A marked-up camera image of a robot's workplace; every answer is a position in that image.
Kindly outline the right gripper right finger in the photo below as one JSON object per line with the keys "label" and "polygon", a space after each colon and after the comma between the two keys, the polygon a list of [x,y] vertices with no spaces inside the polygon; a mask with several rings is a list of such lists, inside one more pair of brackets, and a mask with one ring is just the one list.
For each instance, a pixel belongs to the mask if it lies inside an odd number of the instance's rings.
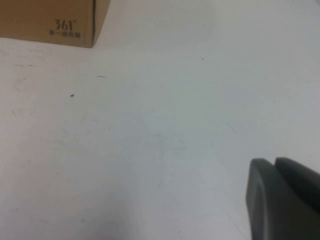
{"label": "right gripper right finger", "polygon": [[295,194],[316,212],[320,211],[320,174],[287,157],[278,157],[277,171]]}

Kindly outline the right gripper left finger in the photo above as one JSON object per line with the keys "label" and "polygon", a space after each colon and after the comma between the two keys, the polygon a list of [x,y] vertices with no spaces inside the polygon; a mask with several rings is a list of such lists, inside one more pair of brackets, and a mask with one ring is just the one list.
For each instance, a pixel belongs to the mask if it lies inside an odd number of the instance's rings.
{"label": "right gripper left finger", "polygon": [[253,240],[320,238],[320,211],[296,195],[275,163],[251,160],[245,200]]}

